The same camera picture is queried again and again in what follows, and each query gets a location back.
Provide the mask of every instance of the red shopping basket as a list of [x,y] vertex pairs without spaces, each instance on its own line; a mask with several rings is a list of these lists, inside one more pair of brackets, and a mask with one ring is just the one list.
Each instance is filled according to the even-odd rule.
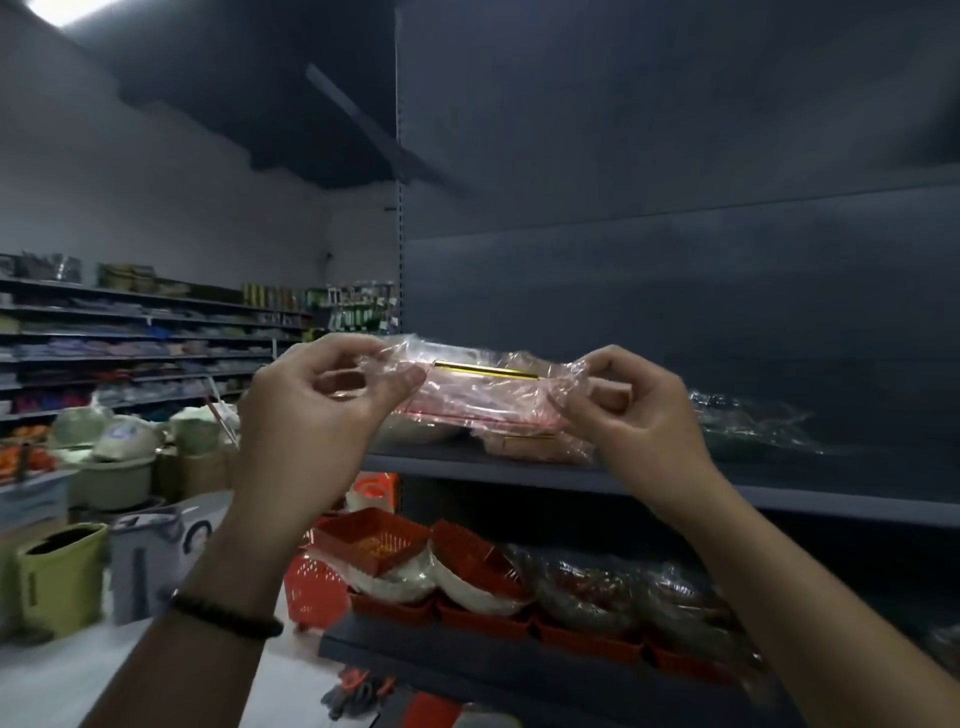
[[323,561],[304,552],[294,557],[283,578],[290,620],[299,630],[326,629],[347,613],[347,584]]

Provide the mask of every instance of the red box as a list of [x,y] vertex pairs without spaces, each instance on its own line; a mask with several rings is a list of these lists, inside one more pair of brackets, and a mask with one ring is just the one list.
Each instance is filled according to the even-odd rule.
[[540,633],[542,643],[565,649],[567,652],[575,652],[578,655],[600,657],[611,662],[631,665],[639,661],[640,653],[643,651],[642,642],[623,642],[574,632],[561,627],[545,614],[535,614],[534,624]]
[[503,552],[457,523],[437,521],[430,531],[434,555],[468,584],[492,595],[523,601],[530,592]]
[[682,652],[668,649],[650,640],[647,641],[647,646],[653,653],[654,667],[661,672],[685,675],[705,683],[728,684],[733,682],[733,678],[714,663],[684,655]]
[[347,584],[322,561],[298,553],[283,578],[290,620],[300,629],[326,629],[347,613]]
[[370,576],[379,576],[426,548],[430,529],[379,508],[318,524],[314,547]]
[[362,595],[350,590],[350,605],[358,615],[392,619],[393,621],[421,627],[433,621],[433,596],[427,597],[420,604],[391,604],[387,601],[378,601],[371,596]]
[[518,617],[490,617],[477,615],[454,604],[445,596],[437,599],[440,621],[457,629],[469,629],[498,640],[523,640],[530,634],[530,613]]

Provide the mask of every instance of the right hand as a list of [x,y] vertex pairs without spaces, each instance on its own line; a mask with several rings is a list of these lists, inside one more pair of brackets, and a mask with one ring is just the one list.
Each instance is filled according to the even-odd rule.
[[578,434],[596,445],[611,473],[662,521],[680,527],[705,496],[732,486],[713,465],[683,381],[642,356],[609,346],[584,357],[592,376],[631,386],[615,414],[602,383],[590,397],[574,393],[560,408]]

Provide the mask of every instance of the forearm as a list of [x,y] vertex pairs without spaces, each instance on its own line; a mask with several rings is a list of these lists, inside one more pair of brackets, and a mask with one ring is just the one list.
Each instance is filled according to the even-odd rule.
[[726,481],[680,530],[811,725],[954,726],[960,685]]
[[[259,538],[231,515],[181,589],[269,619],[296,545]],[[261,641],[170,612],[151,625],[82,728],[233,728],[262,652]]]

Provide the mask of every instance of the tiled floor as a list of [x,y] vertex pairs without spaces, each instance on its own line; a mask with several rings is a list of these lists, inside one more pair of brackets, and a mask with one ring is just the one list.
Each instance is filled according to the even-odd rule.
[[[276,614],[286,621],[280,594]],[[76,728],[120,667],[148,622],[122,627],[108,619],[65,640],[39,647],[0,647],[0,710],[4,728]],[[318,658],[318,637],[294,635],[287,623],[267,643],[242,728],[367,728],[373,717],[326,717],[324,693],[340,666]]]

